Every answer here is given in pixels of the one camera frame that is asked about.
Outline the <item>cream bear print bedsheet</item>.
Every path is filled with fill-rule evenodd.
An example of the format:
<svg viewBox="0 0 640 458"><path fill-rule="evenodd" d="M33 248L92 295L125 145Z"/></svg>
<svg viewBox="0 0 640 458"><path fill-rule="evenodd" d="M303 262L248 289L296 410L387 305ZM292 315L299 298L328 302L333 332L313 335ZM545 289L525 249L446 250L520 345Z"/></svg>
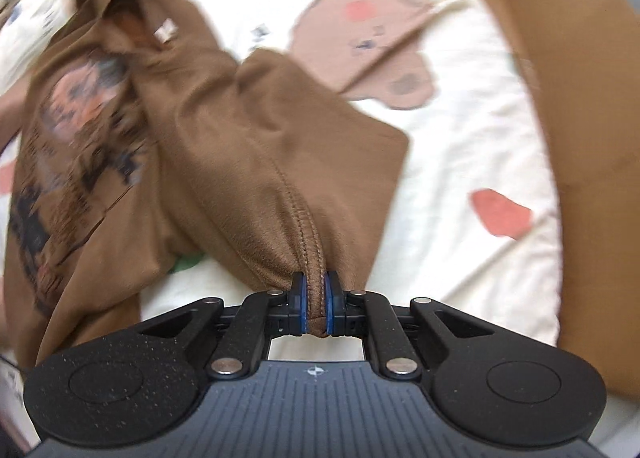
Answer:
<svg viewBox="0 0 640 458"><path fill-rule="evenodd" d="M4 267L25 99L36 61L1 94L1 351ZM556 192L532 97L484 0L188 0L236 61L258 49L293 60L354 109L403 132L408 149L378 253L361 289L418 295L554 343L560 326ZM136 322L209 295L255 290L207 254L179 257L143 289Z"/></svg>

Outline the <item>brown cardboard sheet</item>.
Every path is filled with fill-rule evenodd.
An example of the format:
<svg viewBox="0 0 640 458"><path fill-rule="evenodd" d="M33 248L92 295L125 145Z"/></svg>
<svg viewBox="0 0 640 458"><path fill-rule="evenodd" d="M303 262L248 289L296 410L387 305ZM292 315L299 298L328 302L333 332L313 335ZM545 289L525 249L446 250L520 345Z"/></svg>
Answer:
<svg viewBox="0 0 640 458"><path fill-rule="evenodd" d="M639 395L639 17L628 0L486 0L516 51L560 200L562 348Z"/></svg>

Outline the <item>brown printed t-shirt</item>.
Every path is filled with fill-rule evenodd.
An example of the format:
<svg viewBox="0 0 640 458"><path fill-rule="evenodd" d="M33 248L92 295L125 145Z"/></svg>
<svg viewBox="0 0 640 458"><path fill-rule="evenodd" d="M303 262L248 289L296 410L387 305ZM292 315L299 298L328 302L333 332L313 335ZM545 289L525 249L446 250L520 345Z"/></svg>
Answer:
<svg viewBox="0 0 640 458"><path fill-rule="evenodd" d="M25 99L4 304L17 363L129 327L207 254L255 290L363 288L408 149L284 54L234 60L188 0L76 0Z"/></svg>

